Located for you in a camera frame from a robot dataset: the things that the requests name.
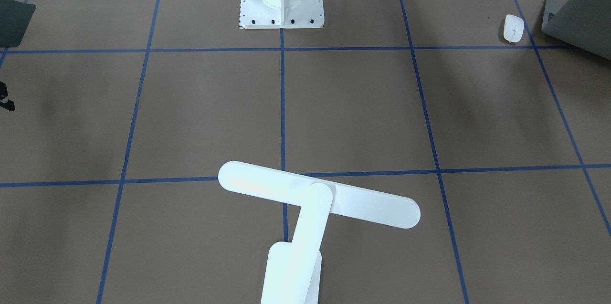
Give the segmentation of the black mouse pad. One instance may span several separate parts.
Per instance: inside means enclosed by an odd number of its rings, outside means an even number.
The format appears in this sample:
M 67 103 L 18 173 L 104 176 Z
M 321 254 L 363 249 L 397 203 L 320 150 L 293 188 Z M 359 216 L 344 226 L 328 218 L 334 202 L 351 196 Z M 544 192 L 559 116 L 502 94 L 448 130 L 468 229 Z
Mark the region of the black mouse pad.
M 18 47 L 37 6 L 15 0 L 0 0 L 0 45 Z

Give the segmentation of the white computer mouse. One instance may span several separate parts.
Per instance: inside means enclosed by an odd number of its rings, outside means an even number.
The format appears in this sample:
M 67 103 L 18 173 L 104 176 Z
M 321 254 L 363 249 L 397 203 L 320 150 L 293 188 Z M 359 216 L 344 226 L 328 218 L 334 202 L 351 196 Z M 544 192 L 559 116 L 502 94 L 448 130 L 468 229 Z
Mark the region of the white computer mouse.
M 504 20 L 503 37 L 509 43 L 518 43 L 524 34 L 524 21 L 521 17 L 507 14 Z

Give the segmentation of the grey laptop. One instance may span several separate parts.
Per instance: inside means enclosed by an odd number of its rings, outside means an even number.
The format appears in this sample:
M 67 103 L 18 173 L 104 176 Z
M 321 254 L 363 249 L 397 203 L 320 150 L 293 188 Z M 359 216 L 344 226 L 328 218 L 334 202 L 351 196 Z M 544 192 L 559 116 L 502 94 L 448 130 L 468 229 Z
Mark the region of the grey laptop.
M 541 31 L 609 60 L 610 21 L 611 0 L 546 0 Z

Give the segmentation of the white desk lamp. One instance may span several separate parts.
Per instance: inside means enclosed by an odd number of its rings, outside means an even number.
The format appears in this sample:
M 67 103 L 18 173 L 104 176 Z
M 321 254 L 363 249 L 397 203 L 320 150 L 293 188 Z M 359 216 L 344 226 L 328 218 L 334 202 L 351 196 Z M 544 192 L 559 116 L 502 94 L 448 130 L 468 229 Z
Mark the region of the white desk lamp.
M 242 161 L 223 164 L 218 181 L 227 191 L 300 208 L 292 240 L 269 248 L 263 304 L 318 303 L 320 247 L 330 214 L 401 229 L 413 228 L 421 220 L 421 209 L 410 198 Z

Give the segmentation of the brown paper table cover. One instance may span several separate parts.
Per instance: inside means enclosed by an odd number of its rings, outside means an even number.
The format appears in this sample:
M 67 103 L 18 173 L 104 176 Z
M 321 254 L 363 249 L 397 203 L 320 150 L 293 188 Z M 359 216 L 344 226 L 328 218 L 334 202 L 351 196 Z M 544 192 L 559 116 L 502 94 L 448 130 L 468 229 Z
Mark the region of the brown paper table cover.
M 231 160 L 419 204 L 408 230 L 329 217 L 322 304 L 610 302 L 610 62 L 545 36 L 545 0 L 324 0 L 304 30 L 15 1 L 3 304 L 258 304 L 299 208 L 223 189 Z

